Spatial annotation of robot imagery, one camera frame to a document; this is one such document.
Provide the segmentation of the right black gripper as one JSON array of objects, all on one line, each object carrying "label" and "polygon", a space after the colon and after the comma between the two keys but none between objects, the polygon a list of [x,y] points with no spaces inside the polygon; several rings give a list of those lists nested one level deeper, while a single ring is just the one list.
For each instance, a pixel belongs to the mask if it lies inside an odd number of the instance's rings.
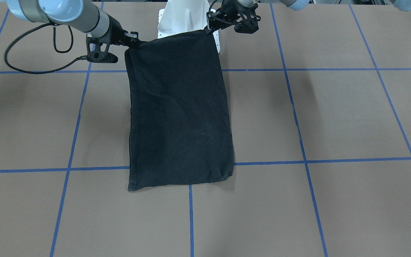
[{"label": "right black gripper", "polygon": [[139,49],[145,42],[139,40],[137,31],[126,31],[121,27],[119,21],[108,16],[109,26],[107,32],[102,36],[102,43],[110,45],[122,45],[129,49]]}]

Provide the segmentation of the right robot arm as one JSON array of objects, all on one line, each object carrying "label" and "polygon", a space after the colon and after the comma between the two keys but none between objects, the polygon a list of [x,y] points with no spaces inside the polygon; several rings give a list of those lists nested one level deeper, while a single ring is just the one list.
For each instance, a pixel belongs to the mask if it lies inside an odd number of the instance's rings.
[{"label": "right robot arm", "polygon": [[120,23],[90,0],[5,0],[14,16],[30,22],[67,25],[87,36],[96,49],[105,45],[138,47],[138,33]]}]

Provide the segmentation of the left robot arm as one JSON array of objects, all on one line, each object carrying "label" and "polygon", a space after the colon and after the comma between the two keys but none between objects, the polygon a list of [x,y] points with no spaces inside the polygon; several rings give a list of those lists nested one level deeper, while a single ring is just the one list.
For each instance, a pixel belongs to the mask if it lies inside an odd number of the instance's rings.
[{"label": "left robot arm", "polygon": [[291,10],[302,10],[310,5],[390,5],[401,11],[411,11],[411,0],[221,0],[222,7],[212,10],[216,0],[210,0],[207,23],[210,33],[233,26],[240,34],[253,34],[261,20],[255,10],[259,3],[280,3]]}]

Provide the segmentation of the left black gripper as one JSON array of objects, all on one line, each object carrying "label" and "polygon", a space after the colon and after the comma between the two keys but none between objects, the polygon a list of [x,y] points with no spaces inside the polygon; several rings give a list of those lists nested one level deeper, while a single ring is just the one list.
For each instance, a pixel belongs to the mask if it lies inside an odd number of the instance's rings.
[{"label": "left black gripper", "polygon": [[251,8],[252,0],[223,0],[218,11],[207,12],[207,35],[222,29],[224,23],[233,24],[239,19],[246,22]]}]

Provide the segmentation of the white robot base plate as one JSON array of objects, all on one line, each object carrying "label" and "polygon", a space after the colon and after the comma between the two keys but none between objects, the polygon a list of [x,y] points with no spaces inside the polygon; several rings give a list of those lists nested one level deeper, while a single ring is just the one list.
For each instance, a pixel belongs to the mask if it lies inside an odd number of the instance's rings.
[{"label": "white robot base plate", "polygon": [[168,0],[158,12],[158,39],[204,29],[209,8],[207,0]]}]

